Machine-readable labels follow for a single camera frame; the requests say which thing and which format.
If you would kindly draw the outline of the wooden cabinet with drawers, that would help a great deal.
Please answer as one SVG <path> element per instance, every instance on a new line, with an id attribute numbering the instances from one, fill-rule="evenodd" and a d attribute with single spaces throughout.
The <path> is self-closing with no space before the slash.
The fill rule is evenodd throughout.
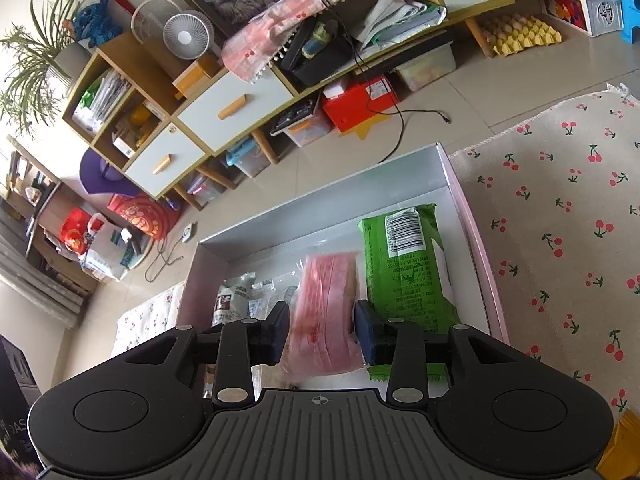
<path id="1" fill-rule="evenodd" d="M 341 0 L 354 4 L 357 0 Z M 382 60 L 386 54 L 405 53 L 434 38 L 442 27 L 464 21 L 478 32 L 480 15 L 510 6 L 515 0 L 428 0 L 446 9 L 440 24 L 413 32 L 409 37 L 372 50 L 367 58 Z M 70 104 L 79 103 L 93 76 L 111 68 L 127 81 L 127 88 L 108 112 L 96 133 L 88 133 L 71 112 L 64 120 L 82 136 L 104 162 L 140 191 L 160 198 L 176 190 L 189 172 L 201 168 L 235 142 L 251 136 L 266 142 L 265 126 L 274 116 L 324 84 L 352 71 L 343 62 L 334 70 L 322 68 L 314 84 L 306 84 L 284 66 L 294 51 L 296 24 L 277 38 L 262 35 L 227 41 L 226 51 L 243 53 L 246 60 L 232 64 L 217 60 L 216 73 L 207 74 L 182 91 L 157 62 L 152 52 L 132 32 L 124 32 L 96 48 L 76 81 Z"/>

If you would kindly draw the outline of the clear plastic storage bin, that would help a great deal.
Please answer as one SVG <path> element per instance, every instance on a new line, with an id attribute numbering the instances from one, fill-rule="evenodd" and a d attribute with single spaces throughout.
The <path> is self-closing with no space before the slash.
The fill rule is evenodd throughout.
<path id="1" fill-rule="evenodd" d="M 410 91 L 416 92 L 456 69 L 457 62 L 451 49 L 451 42 L 447 42 L 402 63 L 394 69 L 394 72 Z"/>

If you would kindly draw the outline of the cherry print floor cloth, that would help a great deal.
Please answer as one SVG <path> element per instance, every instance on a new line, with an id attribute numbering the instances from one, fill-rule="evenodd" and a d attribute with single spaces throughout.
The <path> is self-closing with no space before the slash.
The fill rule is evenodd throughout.
<path id="1" fill-rule="evenodd" d="M 578 96 L 447 155 L 497 286 L 506 342 L 597 391 L 639 403 L 639 103 Z M 256 389 L 299 384 L 281 364 Z"/>

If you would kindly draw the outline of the purple hat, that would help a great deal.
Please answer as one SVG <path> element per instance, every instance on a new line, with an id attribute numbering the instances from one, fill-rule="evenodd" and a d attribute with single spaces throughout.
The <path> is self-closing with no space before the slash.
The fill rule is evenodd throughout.
<path id="1" fill-rule="evenodd" d="M 79 179 L 89 195 L 112 194 L 136 197 L 140 188 L 89 148 L 80 161 Z"/>

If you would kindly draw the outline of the red storage box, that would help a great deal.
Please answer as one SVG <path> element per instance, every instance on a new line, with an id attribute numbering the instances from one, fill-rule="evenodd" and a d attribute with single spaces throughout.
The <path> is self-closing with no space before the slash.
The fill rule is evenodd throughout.
<path id="1" fill-rule="evenodd" d="M 350 82 L 339 96 L 324 96 L 321 106 L 338 131 L 346 133 L 397 103 L 392 85 L 382 75 L 367 82 Z"/>

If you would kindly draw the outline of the green potted plant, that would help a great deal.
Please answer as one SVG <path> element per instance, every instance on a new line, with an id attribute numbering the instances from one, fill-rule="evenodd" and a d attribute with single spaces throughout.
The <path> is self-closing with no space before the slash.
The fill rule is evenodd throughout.
<path id="1" fill-rule="evenodd" d="M 41 6 L 31 1 L 28 27 L 13 24 L 1 37 L 1 47 L 12 54 L 12 64 L 1 83 L 1 118 L 19 134 L 32 136 L 39 125 L 50 125 L 60 99 L 48 75 L 70 82 L 70 73 L 56 59 L 75 43 L 70 24 L 81 0 L 49 0 Z"/>

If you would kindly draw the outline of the pink cardboard box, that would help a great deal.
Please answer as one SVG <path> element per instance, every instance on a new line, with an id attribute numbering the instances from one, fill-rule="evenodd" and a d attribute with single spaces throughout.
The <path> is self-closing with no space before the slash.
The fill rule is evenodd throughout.
<path id="1" fill-rule="evenodd" d="M 433 144 L 362 170 L 206 238 L 186 279 L 178 322 L 213 311 L 225 278 L 274 278 L 310 255 L 364 253 L 363 218 L 435 204 L 454 304 L 462 323 L 506 340 L 506 322 L 484 245 L 444 149 Z"/>

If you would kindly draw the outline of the clear white wafer packet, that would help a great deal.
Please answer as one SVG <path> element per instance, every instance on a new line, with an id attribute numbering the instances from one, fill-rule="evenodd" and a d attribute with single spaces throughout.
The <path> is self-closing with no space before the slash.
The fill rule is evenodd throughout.
<path id="1" fill-rule="evenodd" d="M 248 310 L 252 318 L 265 320 L 273 307 L 279 302 L 285 302 L 291 309 L 295 307 L 300 277 L 296 271 L 288 272 L 256 282 L 250 289 Z"/>

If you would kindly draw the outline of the gold snack bar packet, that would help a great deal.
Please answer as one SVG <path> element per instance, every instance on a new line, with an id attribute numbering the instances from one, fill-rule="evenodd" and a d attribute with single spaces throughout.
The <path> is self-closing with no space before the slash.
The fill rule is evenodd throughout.
<path id="1" fill-rule="evenodd" d="M 624 411 L 597 466 L 606 480 L 638 479 L 640 474 L 640 422 L 631 410 Z"/>

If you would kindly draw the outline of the pink snack packet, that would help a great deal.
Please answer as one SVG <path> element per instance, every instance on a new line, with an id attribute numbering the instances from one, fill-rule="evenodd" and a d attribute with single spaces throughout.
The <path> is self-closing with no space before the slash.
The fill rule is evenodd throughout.
<path id="1" fill-rule="evenodd" d="M 352 322 L 358 298 L 354 252 L 306 258 L 281 360 L 294 382 L 363 367 Z"/>

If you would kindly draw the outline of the pink cherry cloth on cabinet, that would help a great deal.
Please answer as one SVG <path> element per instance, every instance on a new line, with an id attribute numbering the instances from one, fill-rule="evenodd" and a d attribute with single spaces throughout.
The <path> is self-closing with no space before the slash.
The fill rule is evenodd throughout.
<path id="1" fill-rule="evenodd" d="M 242 81 L 255 79 L 306 18 L 343 0 L 278 0 L 224 43 L 221 61 Z"/>

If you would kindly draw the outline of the black basket on shelf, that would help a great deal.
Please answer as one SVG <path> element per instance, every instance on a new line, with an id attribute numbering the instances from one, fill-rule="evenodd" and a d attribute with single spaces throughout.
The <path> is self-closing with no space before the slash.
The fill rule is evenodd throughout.
<path id="1" fill-rule="evenodd" d="M 352 37 L 335 18 L 306 18 L 280 61 L 299 87 L 312 87 L 352 59 Z"/>

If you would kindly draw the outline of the grey white biscuit roll packet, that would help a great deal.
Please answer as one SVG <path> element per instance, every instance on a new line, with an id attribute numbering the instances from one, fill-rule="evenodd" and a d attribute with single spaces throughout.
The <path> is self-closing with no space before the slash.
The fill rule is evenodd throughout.
<path id="1" fill-rule="evenodd" d="M 215 301 L 213 326 L 241 321 L 250 316 L 250 294 L 256 280 L 254 272 L 247 272 L 235 278 L 227 278 Z"/>

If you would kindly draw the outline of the yellow egg tray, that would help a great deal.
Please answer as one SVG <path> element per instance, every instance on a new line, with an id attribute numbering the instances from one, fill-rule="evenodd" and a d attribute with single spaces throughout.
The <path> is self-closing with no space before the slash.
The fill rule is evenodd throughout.
<path id="1" fill-rule="evenodd" d="M 562 34 L 548 23 L 519 13 L 494 16 L 480 24 L 480 32 L 500 58 L 563 42 Z"/>

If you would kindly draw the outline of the red round snack bag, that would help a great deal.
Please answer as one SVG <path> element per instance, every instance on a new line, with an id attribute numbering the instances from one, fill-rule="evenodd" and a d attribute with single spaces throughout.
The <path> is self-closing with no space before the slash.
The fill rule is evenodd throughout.
<path id="1" fill-rule="evenodd" d="M 174 209 L 168 203 L 157 202 L 145 194 L 136 197 L 114 194 L 107 208 L 158 242 L 166 238 L 182 213 L 181 206 Z"/>

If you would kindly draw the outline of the green snack packet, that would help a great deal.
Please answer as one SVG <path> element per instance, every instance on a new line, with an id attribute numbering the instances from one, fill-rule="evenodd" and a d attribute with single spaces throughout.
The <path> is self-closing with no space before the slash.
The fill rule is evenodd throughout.
<path id="1" fill-rule="evenodd" d="M 460 322 L 434 204 L 364 218 L 359 229 L 367 297 L 381 318 L 402 318 L 434 334 Z"/>

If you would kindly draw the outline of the white desk fan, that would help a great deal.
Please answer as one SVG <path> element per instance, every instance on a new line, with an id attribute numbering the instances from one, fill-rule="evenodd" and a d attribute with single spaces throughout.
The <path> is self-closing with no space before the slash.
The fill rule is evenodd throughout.
<path id="1" fill-rule="evenodd" d="M 163 28 L 165 47 L 177 58 L 187 61 L 207 53 L 214 38 L 213 24 L 205 14 L 194 10 L 175 14 Z"/>

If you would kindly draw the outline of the white patterned box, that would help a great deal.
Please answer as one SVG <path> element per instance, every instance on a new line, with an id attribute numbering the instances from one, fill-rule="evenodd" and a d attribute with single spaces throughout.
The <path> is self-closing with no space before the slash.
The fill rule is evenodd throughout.
<path id="1" fill-rule="evenodd" d="M 541 0 L 544 13 L 590 37 L 623 29 L 622 0 Z"/>

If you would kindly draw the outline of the blue plastic stool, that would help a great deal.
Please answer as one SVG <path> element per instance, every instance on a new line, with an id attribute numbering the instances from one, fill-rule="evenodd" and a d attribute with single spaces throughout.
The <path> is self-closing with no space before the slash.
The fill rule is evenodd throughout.
<path id="1" fill-rule="evenodd" d="M 633 44 L 639 38 L 640 9 L 639 0 L 622 0 L 623 29 L 620 32 L 623 40 Z"/>

